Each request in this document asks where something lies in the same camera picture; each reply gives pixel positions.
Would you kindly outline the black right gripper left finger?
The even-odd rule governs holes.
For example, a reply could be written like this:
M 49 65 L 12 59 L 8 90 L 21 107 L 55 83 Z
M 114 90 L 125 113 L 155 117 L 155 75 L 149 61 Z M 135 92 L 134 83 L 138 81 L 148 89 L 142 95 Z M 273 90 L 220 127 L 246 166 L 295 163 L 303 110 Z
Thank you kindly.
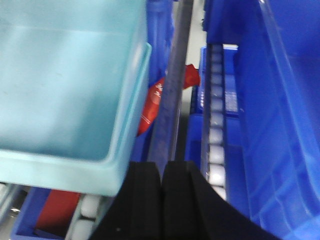
M 160 240 L 162 188 L 154 162 L 131 162 L 111 207 L 91 240 Z

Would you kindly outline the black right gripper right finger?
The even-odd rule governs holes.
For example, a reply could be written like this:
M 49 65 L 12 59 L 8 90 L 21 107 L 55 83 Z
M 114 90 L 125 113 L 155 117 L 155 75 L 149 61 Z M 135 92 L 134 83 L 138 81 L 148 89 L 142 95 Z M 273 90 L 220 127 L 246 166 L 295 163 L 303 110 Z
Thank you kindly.
M 162 178 L 163 239 L 275 240 L 227 203 L 192 161 L 170 161 Z

